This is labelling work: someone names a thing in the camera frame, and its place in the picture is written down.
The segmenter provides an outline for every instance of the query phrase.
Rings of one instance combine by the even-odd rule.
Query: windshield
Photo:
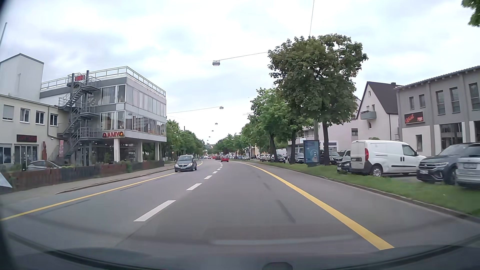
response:
[[[464,145],[464,144],[450,145],[438,155],[439,156],[460,155],[467,148],[468,148],[468,145]]]
[[[179,156],[178,161],[192,160],[191,156]]]

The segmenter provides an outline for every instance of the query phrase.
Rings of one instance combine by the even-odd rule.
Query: gray building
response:
[[[396,87],[400,140],[420,155],[480,142],[480,66]]]

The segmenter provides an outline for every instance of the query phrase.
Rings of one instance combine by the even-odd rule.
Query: rooftop railing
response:
[[[81,75],[86,75],[86,73],[77,73],[75,74],[75,77],[81,76]],[[145,77],[141,76],[137,72],[135,72],[133,69],[129,68],[128,66],[123,66],[123,67],[118,67],[118,68],[110,68],[110,69],[104,69],[104,70],[99,70],[99,71],[93,71],[89,73],[89,77],[93,77],[96,79],[102,79],[102,78],[108,78],[108,77],[114,77],[118,75],[128,75],[131,78],[135,79],[136,81],[144,84],[148,88],[154,90],[155,92],[161,94],[162,96],[166,96],[166,93],[163,89],[160,87],[156,86],[154,83],[150,82],[149,80],[145,79]],[[40,91],[45,91],[49,88],[53,87],[58,87],[58,86],[65,86],[67,83],[71,81],[71,75],[60,78],[60,79],[55,79],[47,82],[43,82]]]

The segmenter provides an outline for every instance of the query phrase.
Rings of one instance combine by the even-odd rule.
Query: tree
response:
[[[357,108],[352,78],[368,59],[362,44],[338,34],[295,37],[269,50],[268,56],[270,76],[288,106],[297,115],[322,122],[324,164],[329,165],[328,127],[350,122]]]
[[[471,26],[480,27],[480,0],[462,0],[464,8],[473,9],[473,14],[468,22]]]

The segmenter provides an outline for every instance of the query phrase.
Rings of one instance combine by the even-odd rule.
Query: pitched roof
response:
[[[367,82],[365,84],[365,90],[363,91],[363,96],[361,98],[361,105],[363,103],[363,99],[365,98],[365,92],[367,92],[367,87],[370,86],[373,93],[380,101],[380,105],[383,107],[386,113],[388,114],[398,114],[398,107],[396,103],[396,91],[394,90],[395,87],[399,86],[397,84],[386,84],[386,83],[377,83],[377,82]],[[360,115],[360,110],[357,112],[357,119]]]

